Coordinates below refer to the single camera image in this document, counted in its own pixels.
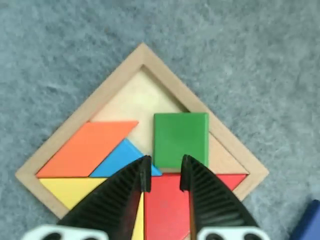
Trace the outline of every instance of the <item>triangle piece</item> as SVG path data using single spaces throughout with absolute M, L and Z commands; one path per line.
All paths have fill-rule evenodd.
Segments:
M 103 162 L 91 173 L 92 178 L 111 177 L 120 169 L 133 161 L 141 158 L 143 154 L 128 140 L 124 139 L 118 146 L 103 160 Z M 151 175 L 161 176 L 162 173 L 151 165 Z
M 233 191 L 247 177 L 247 174 L 217 174 L 216 176 Z
M 36 176 L 88 177 L 137 124 L 137 121 L 85 123 Z
M 144 239 L 184 239 L 190 232 L 189 192 L 180 191 L 180 174 L 151 182 L 151 192 L 144 193 Z
M 131 240 L 144 240 L 144 229 L 145 229 L 145 220 L 144 220 L 144 193 L 141 193 L 140 202 L 138 206 L 138 211 L 136 213 L 134 228 Z
M 106 178 L 40 178 L 39 180 L 70 210 Z

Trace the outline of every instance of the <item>beige wooden base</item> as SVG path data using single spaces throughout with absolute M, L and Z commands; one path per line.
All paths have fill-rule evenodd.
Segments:
M 68 209 L 35 177 L 58 149 L 88 121 L 138 120 L 128 138 L 152 155 L 153 115 L 159 112 L 209 114 L 209 168 L 248 176 L 234 190 L 242 200 L 268 170 L 145 45 L 141 44 L 16 172 L 16 177 L 59 218 Z

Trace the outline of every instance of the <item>tangram piece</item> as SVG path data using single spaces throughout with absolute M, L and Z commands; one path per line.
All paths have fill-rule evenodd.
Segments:
M 141 158 L 143 154 L 128 140 L 124 139 L 106 157 L 105 160 L 91 173 L 90 177 L 110 177 L 126 165 Z M 161 176 L 162 173 L 155 166 L 151 166 L 152 176 Z
M 189 192 L 180 191 L 180 174 L 152 177 L 144 194 L 144 239 L 182 240 L 190 231 Z
M 40 182 L 69 210 L 106 178 L 40 178 Z
M 233 191 L 246 177 L 246 174 L 217 174 L 216 175 L 228 188 Z
M 180 172 L 183 155 L 208 166 L 208 114 L 156 113 L 154 164 L 165 172 Z
M 289 240 L 317 240 L 320 236 L 320 201 L 313 200 L 305 210 Z
M 137 124 L 137 121 L 85 123 L 36 176 L 88 177 Z
M 131 240 L 144 240 L 145 219 L 144 219 L 144 193 L 141 194 L 138 211 L 134 223 L 134 229 Z

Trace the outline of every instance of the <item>red piece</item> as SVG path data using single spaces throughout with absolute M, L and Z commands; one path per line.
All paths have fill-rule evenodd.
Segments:
M 144 239 L 183 240 L 189 232 L 189 192 L 180 191 L 180 174 L 152 177 L 144 193 Z
M 246 174 L 217 174 L 216 175 L 228 188 L 233 191 L 245 178 Z

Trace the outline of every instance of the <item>square block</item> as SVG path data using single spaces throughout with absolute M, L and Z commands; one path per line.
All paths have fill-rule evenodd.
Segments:
M 154 164 L 164 172 L 180 172 L 187 154 L 208 166 L 207 113 L 156 113 Z

